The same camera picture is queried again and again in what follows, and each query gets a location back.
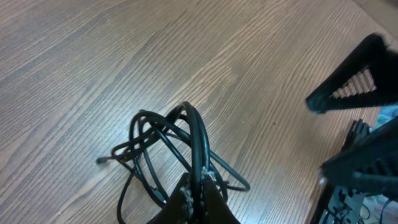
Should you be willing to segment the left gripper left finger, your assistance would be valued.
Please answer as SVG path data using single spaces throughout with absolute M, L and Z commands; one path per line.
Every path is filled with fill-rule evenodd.
M 174 191 L 167 200 L 164 208 L 147 224 L 183 224 L 188 223 L 190 212 L 187 205 L 187 196 L 181 191 L 190 183 L 190 174 L 184 173 Z

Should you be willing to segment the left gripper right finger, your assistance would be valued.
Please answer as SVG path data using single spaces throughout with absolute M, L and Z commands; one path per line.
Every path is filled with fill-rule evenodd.
M 201 168 L 201 209 L 203 224 L 240 224 L 213 182 L 213 172 Z

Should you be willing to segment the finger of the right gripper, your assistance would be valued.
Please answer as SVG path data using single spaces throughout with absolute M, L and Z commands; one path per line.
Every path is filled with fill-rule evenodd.
M 397 52 L 369 34 L 307 98 L 309 110 L 366 108 L 397 103 Z
M 370 130 L 363 120 L 352 123 L 341 151 L 321 165 L 333 185 L 397 198 L 397 118 Z

